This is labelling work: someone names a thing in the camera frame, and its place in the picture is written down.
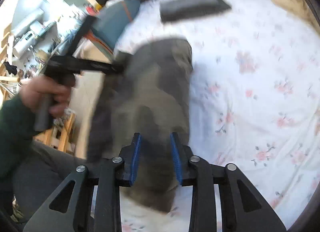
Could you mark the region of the green sleeved left forearm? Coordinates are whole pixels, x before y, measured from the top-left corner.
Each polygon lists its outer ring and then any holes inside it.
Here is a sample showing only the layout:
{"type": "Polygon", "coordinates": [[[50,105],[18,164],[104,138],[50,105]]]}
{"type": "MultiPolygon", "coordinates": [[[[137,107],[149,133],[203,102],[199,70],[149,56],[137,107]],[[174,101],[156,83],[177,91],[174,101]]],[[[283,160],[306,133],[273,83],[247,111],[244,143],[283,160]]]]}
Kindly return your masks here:
{"type": "Polygon", "coordinates": [[[30,152],[35,114],[26,107],[20,95],[6,101],[1,108],[1,180],[11,176],[14,169],[30,152]]]}

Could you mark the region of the left hand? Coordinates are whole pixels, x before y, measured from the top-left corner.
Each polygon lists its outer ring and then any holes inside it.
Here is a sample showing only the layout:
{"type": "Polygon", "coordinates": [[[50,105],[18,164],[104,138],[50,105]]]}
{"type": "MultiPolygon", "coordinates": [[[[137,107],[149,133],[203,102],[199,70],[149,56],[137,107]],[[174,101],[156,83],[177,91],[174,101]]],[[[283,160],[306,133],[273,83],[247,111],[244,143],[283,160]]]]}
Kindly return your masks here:
{"type": "Polygon", "coordinates": [[[47,110],[50,115],[59,118],[69,105],[72,88],[75,86],[75,76],[67,75],[65,85],[57,83],[50,77],[41,75],[27,82],[19,92],[22,103],[33,113],[36,113],[45,95],[53,96],[56,103],[47,110]]]}

